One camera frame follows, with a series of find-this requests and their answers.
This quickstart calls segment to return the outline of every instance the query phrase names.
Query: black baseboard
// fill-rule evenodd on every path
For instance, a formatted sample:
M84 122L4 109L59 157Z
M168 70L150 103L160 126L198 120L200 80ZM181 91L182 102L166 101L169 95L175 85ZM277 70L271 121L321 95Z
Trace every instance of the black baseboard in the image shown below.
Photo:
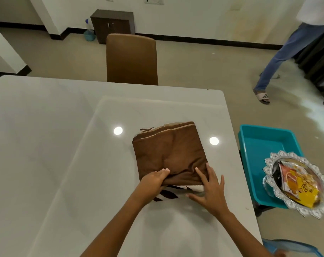
M3 75L12 75L12 76L27 76L31 72L31 68L26 65L19 71L17 74L16 73L6 73L6 72L0 72L0 77Z
M26 24L26 23L14 23L0 21L0 27L2 28L17 28L27 30L44 30L47 31L44 25Z
M264 43L242 42L242 41L232 41L232 40L214 40L214 39L166 36L166 35L155 35L155 34L144 34L144 33L136 33L136 35L149 37L154 40L189 42L189 43L232 46L232 47L250 47L254 49L264 49L264 50L279 50L280 48L282 48L282 45L277 45L277 44L264 44Z
M13 22L0 22L0 27L47 31L44 25L33 25L33 24L13 23ZM83 34L85 31L86 29L68 27L61 34L49 34L49 35L53 40L64 40L70 33ZM211 44L211 45L232 46L232 47L250 47L254 49L264 49L264 50L279 50L282 47L282 45L276 45L276 44L242 42L242 41L232 41L232 40L214 40L214 39L155 35L155 34L144 34L144 33L136 33L136 35L150 37L153 38L154 40L189 42L189 43Z

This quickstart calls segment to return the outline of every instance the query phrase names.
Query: wall switch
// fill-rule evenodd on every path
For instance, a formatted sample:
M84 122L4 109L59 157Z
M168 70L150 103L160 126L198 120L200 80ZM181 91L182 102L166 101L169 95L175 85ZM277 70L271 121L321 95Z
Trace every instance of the wall switch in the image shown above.
M164 5L164 0L145 0L144 2L148 4Z

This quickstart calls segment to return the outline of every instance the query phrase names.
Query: person's left hand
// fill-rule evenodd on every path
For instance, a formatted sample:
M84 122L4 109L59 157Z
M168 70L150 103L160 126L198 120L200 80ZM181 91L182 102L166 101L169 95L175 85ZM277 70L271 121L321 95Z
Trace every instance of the person's left hand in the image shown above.
M163 189L161 187L162 182L169 174L170 170L163 168L160 171L145 175L132 193L131 198L141 204L142 207L145 206L161 192Z

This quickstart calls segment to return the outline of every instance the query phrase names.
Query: blue jeans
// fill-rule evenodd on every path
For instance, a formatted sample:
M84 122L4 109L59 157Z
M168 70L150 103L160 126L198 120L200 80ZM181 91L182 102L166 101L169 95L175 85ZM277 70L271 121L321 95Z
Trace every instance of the blue jeans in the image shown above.
M263 70L255 90L265 90L270 79L275 74L283 61L295 56L304 47L314 41L324 33L324 25L310 25L302 23L296 31L289 37L283 47L270 60L267 67Z

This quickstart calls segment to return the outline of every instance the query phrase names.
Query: marble tabletop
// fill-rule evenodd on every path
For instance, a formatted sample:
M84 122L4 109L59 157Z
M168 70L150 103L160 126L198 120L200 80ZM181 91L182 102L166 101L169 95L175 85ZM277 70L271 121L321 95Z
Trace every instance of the marble tabletop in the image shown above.
M134 135L185 121L195 122L209 163L225 175L228 207L261 241L220 90L1 77L0 256L78 257L139 182ZM241 254L213 216L184 198L148 204L119 256Z

